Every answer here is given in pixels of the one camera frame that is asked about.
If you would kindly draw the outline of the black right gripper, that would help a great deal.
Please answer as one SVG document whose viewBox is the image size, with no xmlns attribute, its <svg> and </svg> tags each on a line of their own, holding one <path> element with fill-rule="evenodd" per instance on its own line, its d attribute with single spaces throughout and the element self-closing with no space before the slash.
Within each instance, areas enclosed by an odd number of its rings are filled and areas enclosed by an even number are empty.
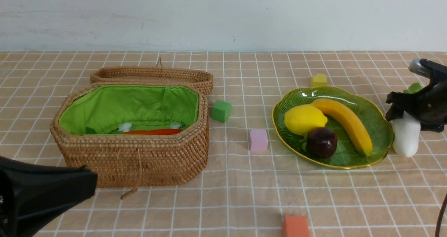
<svg viewBox="0 0 447 237">
<path fill-rule="evenodd" d="M 425 87 L 412 84 L 403 92 L 390 92 L 386 97 L 387 104 L 413 104 L 413 108 L 409 114 L 391 106 L 386 112 L 386 120 L 394 130 L 443 132 L 447 116 L 446 66 L 416 58 L 409 65 L 409 70 L 429 79 L 429 84 Z"/>
</svg>

